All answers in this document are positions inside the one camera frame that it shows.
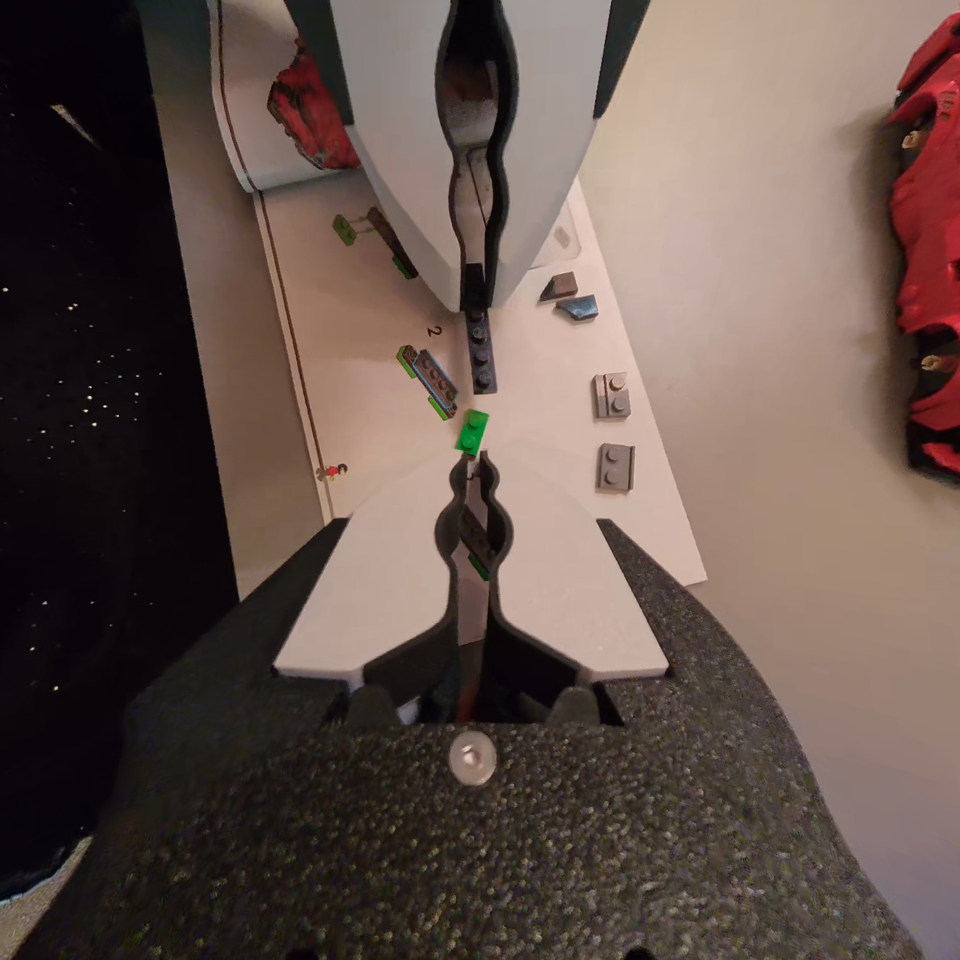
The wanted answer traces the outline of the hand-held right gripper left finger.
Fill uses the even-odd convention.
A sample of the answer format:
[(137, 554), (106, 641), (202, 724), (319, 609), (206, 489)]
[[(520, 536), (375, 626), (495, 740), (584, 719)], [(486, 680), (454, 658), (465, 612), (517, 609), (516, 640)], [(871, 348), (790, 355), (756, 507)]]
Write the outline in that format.
[(431, 631), (457, 630), (457, 540), (437, 531), (443, 513), (457, 508), (451, 474), (460, 465), (460, 453), (443, 452), (354, 510), (273, 662), (280, 675), (353, 690), (434, 684), (427, 666), (402, 678), (397, 660), (404, 647), (424, 652)]

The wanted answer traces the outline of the red lego car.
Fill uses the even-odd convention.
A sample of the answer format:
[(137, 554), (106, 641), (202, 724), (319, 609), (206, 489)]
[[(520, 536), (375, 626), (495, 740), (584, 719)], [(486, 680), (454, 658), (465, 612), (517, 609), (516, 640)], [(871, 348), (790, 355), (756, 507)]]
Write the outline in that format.
[(905, 426), (909, 465), (959, 481), (959, 13), (911, 57), (889, 124), (903, 133), (889, 200), (904, 267), (896, 324), (913, 340), (917, 382)]

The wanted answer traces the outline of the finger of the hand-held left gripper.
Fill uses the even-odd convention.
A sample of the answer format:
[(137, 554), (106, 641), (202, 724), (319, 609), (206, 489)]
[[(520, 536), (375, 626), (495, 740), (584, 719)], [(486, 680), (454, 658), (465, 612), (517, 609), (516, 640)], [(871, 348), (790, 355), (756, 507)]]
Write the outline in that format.
[(494, 149), (503, 224), (491, 306), (504, 306), (533, 265), (569, 197), (594, 136), (610, 1), (499, 2), (510, 95)]
[(437, 101), (447, 1), (333, 1), (353, 123), (366, 175), (418, 275), (459, 311), (462, 249), (450, 213), (453, 154)]

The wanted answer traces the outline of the white lego instruction booklet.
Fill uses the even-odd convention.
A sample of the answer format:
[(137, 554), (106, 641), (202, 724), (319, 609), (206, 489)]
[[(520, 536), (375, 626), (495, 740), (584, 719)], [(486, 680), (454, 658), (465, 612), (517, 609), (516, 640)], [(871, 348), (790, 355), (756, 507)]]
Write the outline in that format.
[[(507, 302), (492, 306), (505, 201), (495, 149), (507, 131), (506, 77), (493, 100), (445, 89), (456, 6), (440, 42), (437, 101), (453, 155), (450, 213), (462, 250), (459, 311), (419, 276), (380, 208), (354, 141), (301, 44), (301, 2), (209, 2), (211, 86), (222, 140), (253, 200), (294, 394), (325, 521), (349, 520), (389, 479), (455, 448), (464, 412), (488, 414), (479, 456), (504, 452), (619, 522), (682, 582), (705, 579), (678, 487), (578, 179)], [(497, 392), (474, 395), (462, 310), (467, 263), (483, 265)], [(599, 316), (576, 323), (539, 303), (572, 271)], [(596, 375), (626, 372), (630, 416), (594, 417)], [(604, 443), (635, 446), (633, 490), (596, 489)], [(478, 483), (478, 459), (467, 474)], [(487, 634), (489, 585), (462, 572), (461, 642)]]

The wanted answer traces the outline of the grey lego plate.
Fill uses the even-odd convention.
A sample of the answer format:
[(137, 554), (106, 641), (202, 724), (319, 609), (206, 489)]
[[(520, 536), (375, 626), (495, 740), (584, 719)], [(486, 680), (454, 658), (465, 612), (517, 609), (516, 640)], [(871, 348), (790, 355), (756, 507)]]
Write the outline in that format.
[(635, 485), (637, 451), (634, 445), (604, 442), (597, 455), (595, 487), (599, 492), (629, 493)]
[(632, 412), (626, 371), (596, 374), (592, 380), (594, 418), (624, 420)]

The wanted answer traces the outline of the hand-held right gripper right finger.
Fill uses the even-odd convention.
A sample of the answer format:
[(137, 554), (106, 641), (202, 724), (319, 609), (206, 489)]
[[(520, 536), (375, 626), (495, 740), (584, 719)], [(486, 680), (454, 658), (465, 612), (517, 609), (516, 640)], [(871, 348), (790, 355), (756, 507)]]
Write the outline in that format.
[(503, 685), (657, 678), (668, 660), (598, 522), (517, 458), (484, 451), (486, 669)]

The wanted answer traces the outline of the black long lego plate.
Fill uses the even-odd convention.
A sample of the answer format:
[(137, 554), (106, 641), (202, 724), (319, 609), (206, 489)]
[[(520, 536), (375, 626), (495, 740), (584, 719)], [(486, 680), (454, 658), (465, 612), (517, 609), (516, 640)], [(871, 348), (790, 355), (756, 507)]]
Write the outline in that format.
[(462, 312), (475, 397), (495, 394), (498, 380), (483, 265), (466, 263), (462, 274)]

